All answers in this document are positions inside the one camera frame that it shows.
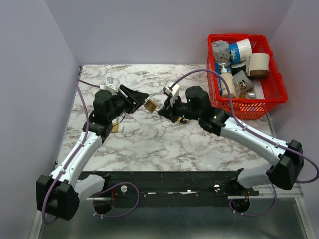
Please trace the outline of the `round brass padlock with keys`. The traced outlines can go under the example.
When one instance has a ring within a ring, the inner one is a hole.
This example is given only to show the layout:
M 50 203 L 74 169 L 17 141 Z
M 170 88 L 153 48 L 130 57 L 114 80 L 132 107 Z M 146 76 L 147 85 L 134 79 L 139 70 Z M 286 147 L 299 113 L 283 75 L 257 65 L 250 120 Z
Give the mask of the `round brass padlock with keys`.
M 157 108 L 157 103 L 154 102 L 152 99 L 147 99 L 147 101 L 144 103 L 144 107 L 150 112 L 154 112 Z

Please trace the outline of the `large brass padlock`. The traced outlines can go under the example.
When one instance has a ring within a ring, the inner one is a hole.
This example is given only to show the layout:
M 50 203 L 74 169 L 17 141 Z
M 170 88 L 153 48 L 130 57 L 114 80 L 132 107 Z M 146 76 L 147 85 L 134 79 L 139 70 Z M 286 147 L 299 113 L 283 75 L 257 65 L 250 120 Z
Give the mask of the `large brass padlock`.
M 111 133 L 117 133 L 119 131 L 119 123 L 113 123 L 112 126 Z

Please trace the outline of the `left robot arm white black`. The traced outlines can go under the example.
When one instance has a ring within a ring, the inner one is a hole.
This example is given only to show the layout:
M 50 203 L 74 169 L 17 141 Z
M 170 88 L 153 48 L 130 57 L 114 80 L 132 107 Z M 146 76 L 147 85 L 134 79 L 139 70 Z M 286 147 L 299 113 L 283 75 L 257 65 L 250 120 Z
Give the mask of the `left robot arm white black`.
M 95 194 L 104 197 L 110 193 L 110 183 L 99 173 L 81 182 L 78 178 L 111 133 L 113 120 L 121 114 L 134 113 L 148 97 L 147 93 L 131 90 L 124 85 L 120 85 L 116 93 L 100 89 L 95 94 L 93 111 L 85 113 L 86 122 L 74 148 L 49 176 L 41 175 L 36 182 L 37 209 L 42 212 L 46 225 L 54 222 L 49 221 L 46 215 L 68 221 L 82 201 Z

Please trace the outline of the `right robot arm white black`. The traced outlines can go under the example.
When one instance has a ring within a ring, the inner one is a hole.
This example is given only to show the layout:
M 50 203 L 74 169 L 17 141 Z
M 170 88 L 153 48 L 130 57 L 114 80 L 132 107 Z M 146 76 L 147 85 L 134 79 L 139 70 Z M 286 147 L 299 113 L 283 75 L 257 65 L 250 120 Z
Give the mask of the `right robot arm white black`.
M 291 152 L 302 152 L 299 142 L 287 143 L 272 138 L 234 117 L 227 111 L 211 105 L 208 92 L 200 86 L 186 90 L 186 102 L 179 96 L 179 85 L 170 89 L 163 88 L 167 99 L 159 115 L 177 122 L 179 117 L 196 120 L 200 127 L 216 136 L 235 141 L 255 152 L 267 161 L 267 164 L 251 169 L 239 169 L 229 183 L 230 191 L 241 195 L 248 188 L 259 185 L 274 184 L 278 188 L 291 190 L 303 168 L 304 160 Z

